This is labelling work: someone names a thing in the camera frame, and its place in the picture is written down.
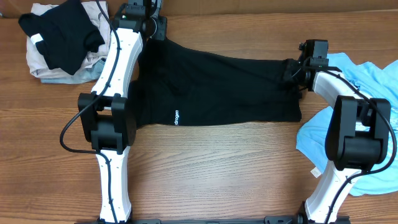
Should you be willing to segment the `black polo shirt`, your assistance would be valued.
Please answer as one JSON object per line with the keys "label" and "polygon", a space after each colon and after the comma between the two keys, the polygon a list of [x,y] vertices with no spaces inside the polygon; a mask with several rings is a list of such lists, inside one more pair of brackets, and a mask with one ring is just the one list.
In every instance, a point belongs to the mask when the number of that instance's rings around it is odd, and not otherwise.
{"label": "black polo shirt", "polygon": [[136,125],[216,126],[298,122],[301,94],[294,59],[231,58],[148,40],[128,99]]}

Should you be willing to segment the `light blue t-shirt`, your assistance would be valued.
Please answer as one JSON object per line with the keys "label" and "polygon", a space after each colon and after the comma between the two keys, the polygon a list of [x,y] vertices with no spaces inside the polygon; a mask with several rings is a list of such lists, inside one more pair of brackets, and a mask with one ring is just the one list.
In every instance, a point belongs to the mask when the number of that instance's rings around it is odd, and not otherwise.
{"label": "light blue t-shirt", "polygon": [[[329,54],[329,65],[342,70],[346,79],[360,92],[372,98],[384,98],[391,104],[390,124],[397,134],[397,62],[379,68],[372,62],[354,64],[345,53]],[[320,172],[326,167],[325,137],[333,108],[327,107],[306,122],[297,133],[296,149]],[[385,171],[357,178],[350,194],[381,195],[397,191],[397,159]]]}

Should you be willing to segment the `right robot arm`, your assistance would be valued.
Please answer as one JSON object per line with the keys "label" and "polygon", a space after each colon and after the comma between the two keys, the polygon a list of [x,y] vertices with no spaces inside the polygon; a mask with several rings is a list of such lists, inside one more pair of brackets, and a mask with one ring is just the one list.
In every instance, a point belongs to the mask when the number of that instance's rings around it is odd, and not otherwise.
{"label": "right robot arm", "polygon": [[397,139],[390,124],[391,104],[382,98],[361,93],[327,58],[328,41],[308,39],[299,45],[299,83],[320,95],[333,108],[325,138],[326,169],[315,191],[292,216],[265,217],[265,223],[349,223],[338,210],[356,181],[386,170],[388,142],[397,154]]}

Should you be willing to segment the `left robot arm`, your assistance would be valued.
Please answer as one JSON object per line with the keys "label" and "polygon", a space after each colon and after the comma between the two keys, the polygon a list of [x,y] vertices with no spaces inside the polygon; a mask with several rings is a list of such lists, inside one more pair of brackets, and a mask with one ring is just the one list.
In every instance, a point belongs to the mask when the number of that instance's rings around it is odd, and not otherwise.
{"label": "left robot arm", "polygon": [[129,84],[147,39],[164,40],[167,19],[159,15],[162,1],[129,1],[110,25],[109,52],[101,75],[78,109],[86,140],[96,155],[102,206],[97,223],[130,223],[127,160],[136,135],[128,105]]}

